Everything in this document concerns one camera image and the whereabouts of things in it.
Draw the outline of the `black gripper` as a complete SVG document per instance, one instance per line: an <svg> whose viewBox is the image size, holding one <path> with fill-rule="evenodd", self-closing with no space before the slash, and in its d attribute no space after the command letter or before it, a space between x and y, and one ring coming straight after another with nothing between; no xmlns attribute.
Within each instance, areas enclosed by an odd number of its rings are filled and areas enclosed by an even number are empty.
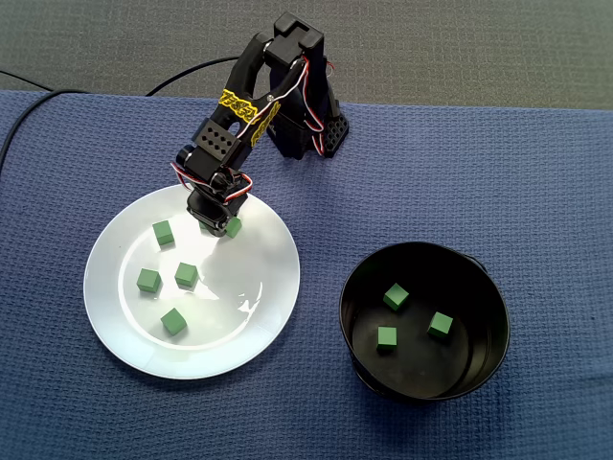
<svg viewBox="0 0 613 460"><path fill-rule="evenodd" d="M200 228L214 228L213 235L222 238L229 221L238 215L238 210L247 198L248 194L243 194L224 203L210 194L196 190L187 198L187 211L198 221Z"/></svg>

